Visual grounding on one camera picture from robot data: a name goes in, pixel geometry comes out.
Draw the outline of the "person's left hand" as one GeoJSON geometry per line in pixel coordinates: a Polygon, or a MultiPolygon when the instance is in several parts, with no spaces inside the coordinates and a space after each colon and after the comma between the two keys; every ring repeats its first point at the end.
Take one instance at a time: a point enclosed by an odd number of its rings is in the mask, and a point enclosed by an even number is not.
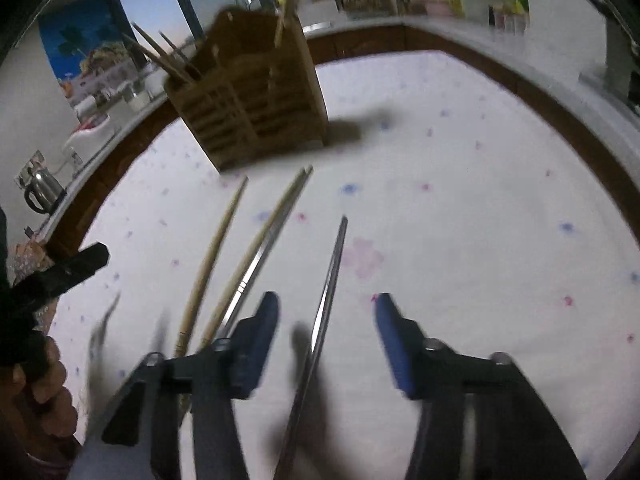
{"type": "Polygon", "coordinates": [[[36,403],[48,409],[40,417],[45,434],[58,438],[73,437],[78,413],[73,406],[70,390],[65,387],[67,372],[61,361],[60,350],[49,336],[44,338],[43,350],[48,366],[44,375],[38,380],[28,379],[21,365],[15,364],[11,374],[12,382],[18,391],[29,389],[36,403]]]}

